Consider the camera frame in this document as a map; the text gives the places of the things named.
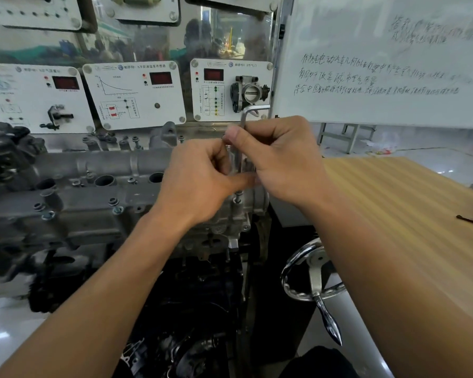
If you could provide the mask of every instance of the floor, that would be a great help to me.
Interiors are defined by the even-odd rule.
[[[328,131],[341,133],[342,125],[330,124]],[[312,130],[317,134],[318,125]],[[361,138],[369,132],[362,130]],[[353,154],[345,154],[347,142],[324,138],[321,149],[326,157],[339,156],[407,156],[410,159],[441,173],[466,186],[473,184],[473,130],[432,129],[414,127],[378,127],[374,142],[393,141],[397,146],[391,155],[376,155],[360,139],[356,141]],[[14,280],[0,288],[0,295],[21,296],[27,291],[27,280]],[[369,336],[362,319],[348,293],[327,300],[326,306],[337,319],[345,336],[342,353],[353,363],[361,377],[386,378],[392,376],[385,361]],[[25,300],[0,298],[0,364],[42,323],[46,315],[31,313]],[[316,345],[335,347],[316,311],[298,349],[298,355]],[[265,366],[266,378],[276,378],[285,363]]]

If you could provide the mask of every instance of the white panel board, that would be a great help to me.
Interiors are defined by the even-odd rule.
[[[205,69],[222,72],[221,81],[207,80]],[[233,111],[230,88],[240,75],[258,77],[259,85],[271,87],[273,64],[266,61],[244,61],[226,59],[195,58],[191,61],[191,88],[193,89],[193,114],[196,120],[206,122],[240,121],[241,113]],[[255,105],[267,105],[270,96]],[[259,111],[259,116],[268,116],[268,110]],[[251,114],[247,120],[258,120]]]
[[[178,0],[154,0],[153,5],[118,4],[112,0],[100,0],[107,16],[123,22],[149,22],[160,24],[178,24]]]
[[[295,0],[272,114],[473,128],[473,0]]]
[[[52,123],[52,106],[63,106],[60,113],[74,117],[57,120],[56,130],[40,127]],[[33,134],[94,129],[81,75],[69,66],[0,64],[0,122],[25,126]]]
[[[278,0],[206,0],[262,12],[275,12]]]
[[[83,66],[91,97],[106,129],[163,126],[186,121],[181,78],[171,61]]]
[[[0,0],[0,25],[46,30],[79,30],[77,0]]]

